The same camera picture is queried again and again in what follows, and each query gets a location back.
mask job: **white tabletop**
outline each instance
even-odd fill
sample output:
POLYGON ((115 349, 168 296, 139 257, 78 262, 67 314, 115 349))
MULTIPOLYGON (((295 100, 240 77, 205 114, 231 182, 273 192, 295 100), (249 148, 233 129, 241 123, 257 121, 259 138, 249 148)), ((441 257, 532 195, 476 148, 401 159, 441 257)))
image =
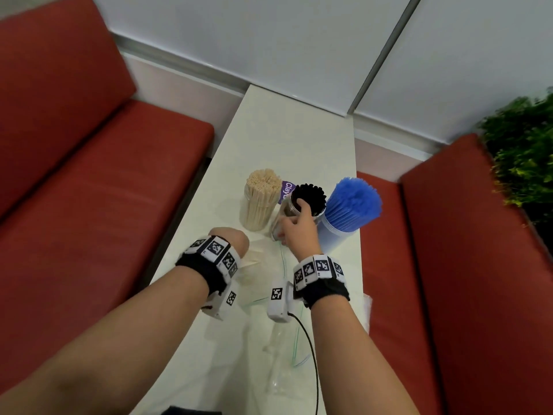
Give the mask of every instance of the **white tabletop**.
MULTIPOLYGON (((154 280, 169 271, 179 254, 212 227, 244 230, 239 223, 239 204, 245 180, 253 170, 267 167, 283 180, 313 183, 329 195, 343 177, 356 175, 352 119, 250 86, 154 280)), ((266 242, 264 252, 278 254, 280 259, 280 245, 267 240, 267 230, 246 234, 252 242, 266 242)), ((297 261, 288 249, 283 251, 291 279, 291 268, 297 261)), ((332 256, 344 268, 351 305, 364 324, 358 232, 332 256)), ((266 352, 274 323, 265 311, 261 305, 247 310, 237 307, 223 322, 200 313, 133 414, 158 414, 169 405, 219 410, 225 415, 314 413, 313 361, 275 374, 273 356, 266 352), (269 377, 279 380, 278 387, 271 387, 269 377)), ((302 311, 302 320, 311 332, 308 309, 302 311)), ((295 330, 296 321, 291 324, 281 326, 295 330)), ((322 398, 319 413, 325 413, 322 398)))

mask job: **cable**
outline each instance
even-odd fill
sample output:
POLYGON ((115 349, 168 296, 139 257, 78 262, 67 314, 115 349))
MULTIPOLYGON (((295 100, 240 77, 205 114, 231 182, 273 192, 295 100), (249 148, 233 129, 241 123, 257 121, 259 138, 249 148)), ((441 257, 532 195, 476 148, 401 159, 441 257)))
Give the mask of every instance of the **cable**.
POLYGON ((313 355, 313 363, 315 364, 315 383, 317 385, 317 406, 315 406, 315 415, 317 415, 319 413, 319 370, 317 370, 317 361, 315 360, 315 350, 313 349, 313 344, 311 343, 311 338, 309 337, 309 334, 308 334, 307 330, 305 330, 305 326, 303 325, 303 323, 300 322, 300 319, 298 319, 298 317, 293 313, 288 312, 288 315, 292 316, 294 319, 296 319, 298 321, 301 328, 305 332, 305 336, 308 337, 309 347, 311 347, 311 355, 313 355))

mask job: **wristband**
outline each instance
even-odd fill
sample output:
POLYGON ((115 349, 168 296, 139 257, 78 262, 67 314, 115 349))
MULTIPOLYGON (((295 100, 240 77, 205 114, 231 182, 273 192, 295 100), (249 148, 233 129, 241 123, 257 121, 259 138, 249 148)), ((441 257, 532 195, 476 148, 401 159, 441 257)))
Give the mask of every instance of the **wristband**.
POLYGON ((220 236, 205 236, 191 244, 175 265, 189 267, 202 275, 211 295, 225 291, 239 264, 240 255, 229 242, 220 236))
POLYGON ((313 255, 294 267, 294 298, 311 308, 327 295, 342 295, 349 301, 342 266, 327 255, 313 255))

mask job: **bundle of blue straws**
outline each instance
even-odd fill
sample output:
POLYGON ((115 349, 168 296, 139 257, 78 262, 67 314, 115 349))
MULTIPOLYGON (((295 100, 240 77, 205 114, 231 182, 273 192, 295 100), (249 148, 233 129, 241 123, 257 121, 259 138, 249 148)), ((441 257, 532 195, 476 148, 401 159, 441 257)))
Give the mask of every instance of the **bundle of blue straws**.
POLYGON ((363 179, 344 178, 336 184, 326 203, 325 217, 337 230, 352 232, 377 218, 382 200, 363 179))

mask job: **green plant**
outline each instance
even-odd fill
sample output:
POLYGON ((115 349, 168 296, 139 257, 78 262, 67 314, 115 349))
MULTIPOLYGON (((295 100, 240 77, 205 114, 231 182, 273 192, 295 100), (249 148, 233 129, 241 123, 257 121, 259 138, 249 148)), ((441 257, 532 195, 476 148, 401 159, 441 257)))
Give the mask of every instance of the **green plant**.
POLYGON ((480 127, 507 203, 524 208, 546 240, 553 229, 553 93, 519 97, 480 127))

